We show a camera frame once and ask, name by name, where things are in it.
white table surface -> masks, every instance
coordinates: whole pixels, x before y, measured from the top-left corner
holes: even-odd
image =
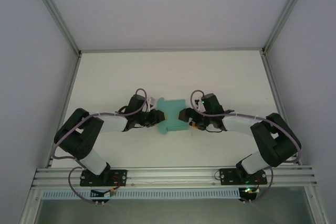
[[[195,89],[213,92],[225,110],[269,115],[275,102],[258,51],[123,52],[83,54],[66,119],[76,108],[116,111],[139,87],[165,100],[185,99]],[[235,165],[257,151],[252,137],[235,133],[159,133],[157,126],[101,133],[95,150],[112,167]],[[65,155],[60,148],[57,155]],[[52,167],[74,167],[54,160]]]

teal object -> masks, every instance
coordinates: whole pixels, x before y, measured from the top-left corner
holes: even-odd
[[[166,120],[159,123],[159,131],[162,134],[167,134],[168,131],[185,131],[189,129],[189,124],[179,120],[178,114],[186,108],[185,100],[165,101],[160,98],[157,101],[156,108],[161,110]]]

black mounting plate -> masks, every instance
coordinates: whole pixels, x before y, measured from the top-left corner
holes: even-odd
[[[267,178],[263,170],[259,170],[249,177],[249,180],[243,182],[237,175],[235,168],[222,168],[219,169],[219,177],[221,178],[220,184],[227,185],[266,185]]]
[[[127,180],[127,170],[110,170],[108,179],[105,183],[102,182],[100,176],[93,174],[88,170],[84,170],[80,175],[80,186],[125,186]]]

teal block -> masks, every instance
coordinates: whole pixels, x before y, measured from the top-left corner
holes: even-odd
[[[167,134],[168,131],[185,131],[189,129],[189,124],[179,120],[178,114],[186,108],[185,100],[165,101],[160,98],[157,101],[156,108],[161,110],[166,120],[159,123],[159,131],[162,134]]]

white ceiling panel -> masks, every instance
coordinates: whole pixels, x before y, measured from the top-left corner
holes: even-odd
[[[82,50],[262,47],[287,0],[55,0]]]

